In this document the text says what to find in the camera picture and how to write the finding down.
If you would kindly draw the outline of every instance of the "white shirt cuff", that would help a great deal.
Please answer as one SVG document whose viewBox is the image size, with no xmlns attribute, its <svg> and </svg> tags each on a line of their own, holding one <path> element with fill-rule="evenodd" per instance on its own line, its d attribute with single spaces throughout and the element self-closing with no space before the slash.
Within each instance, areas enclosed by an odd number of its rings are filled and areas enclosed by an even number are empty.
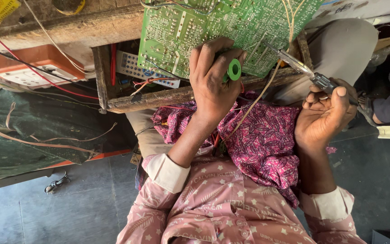
<svg viewBox="0 0 390 244">
<path fill-rule="evenodd" d="M 324 194 L 307 195 L 300 192 L 300 208 L 318 219 L 346 218 L 353 208 L 352 195 L 341 187 Z"/>
<path fill-rule="evenodd" d="M 191 167 L 185 169 L 175 164 L 168 156 L 158 154 L 147 165 L 146 172 L 154 183 L 171 193 L 183 190 Z"/>
</svg>

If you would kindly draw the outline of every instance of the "circuit board trace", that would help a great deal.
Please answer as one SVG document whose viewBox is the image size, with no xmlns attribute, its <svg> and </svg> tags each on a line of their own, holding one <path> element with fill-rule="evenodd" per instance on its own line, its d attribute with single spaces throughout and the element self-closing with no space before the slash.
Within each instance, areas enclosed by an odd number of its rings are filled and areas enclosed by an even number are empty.
<svg viewBox="0 0 390 244">
<path fill-rule="evenodd" d="M 204 41 L 226 36 L 234 40 L 233 47 L 248 52 L 242 72 L 263 78 L 278 59 L 264 42 L 276 48 L 287 48 L 289 45 L 290 27 L 282 0 L 185 2 L 200 12 L 211 11 L 211 14 L 202 15 L 194 9 L 179 5 L 145 8 L 139 49 L 140 67 L 153 68 L 154 65 L 146 61 L 148 59 L 162 69 L 189 78 L 191 50 Z M 322 2 L 323 0 L 285 0 L 290 22 L 295 13 L 293 39 Z"/>
</svg>

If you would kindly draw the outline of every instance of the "star print shirt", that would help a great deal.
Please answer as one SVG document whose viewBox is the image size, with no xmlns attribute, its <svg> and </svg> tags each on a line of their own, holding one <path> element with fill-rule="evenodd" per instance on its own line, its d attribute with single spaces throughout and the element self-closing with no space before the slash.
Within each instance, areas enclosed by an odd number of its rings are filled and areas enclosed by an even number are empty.
<svg viewBox="0 0 390 244">
<path fill-rule="evenodd" d="M 149 178 L 117 244 L 365 243 L 350 215 L 354 197 L 340 187 L 300 193 L 309 236 L 276 188 L 257 185 L 230 158 L 200 156 L 184 169 L 151 155 L 143 167 Z"/>
</svg>

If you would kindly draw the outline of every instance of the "person's left hand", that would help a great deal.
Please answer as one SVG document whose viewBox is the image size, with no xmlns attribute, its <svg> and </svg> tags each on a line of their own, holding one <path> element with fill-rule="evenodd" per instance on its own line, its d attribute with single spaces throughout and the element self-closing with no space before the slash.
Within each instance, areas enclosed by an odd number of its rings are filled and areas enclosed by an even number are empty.
<svg viewBox="0 0 390 244">
<path fill-rule="evenodd" d="M 333 79 L 340 86 L 326 94 L 312 84 L 302 104 L 294 131 L 299 150 L 324 150 L 329 141 L 355 117 L 357 107 L 350 105 L 348 96 L 358 98 L 355 88 L 341 79 Z"/>
<path fill-rule="evenodd" d="M 230 112 L 240 93 L 241 79 L 227 83 L 222 80 L 233 59 L 238 59 L 243 67 L 247 52 L 234 48 L 215 60 L 217 52 L 233 44 L 234 41 L 227 37 L 204 42 L 192 50 L 189 59 L 190 81 L 197 104 L 195 116 L 214 127 Z"/>
</svg>

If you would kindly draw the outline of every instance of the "plastic bottle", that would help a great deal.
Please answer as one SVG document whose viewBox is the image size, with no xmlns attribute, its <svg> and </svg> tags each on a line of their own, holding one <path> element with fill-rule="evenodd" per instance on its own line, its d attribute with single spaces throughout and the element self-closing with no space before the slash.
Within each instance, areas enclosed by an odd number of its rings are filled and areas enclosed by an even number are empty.
<svg viewBox="0 0 390 244">
<path fill-rule="evenodd" d="M 386 60 L 389 54 L 390 54 L 390 45 L 375 51 L 371 56 L 370 62 L 368 63 L 368 67 L 379 66 Z"/>
</svg>

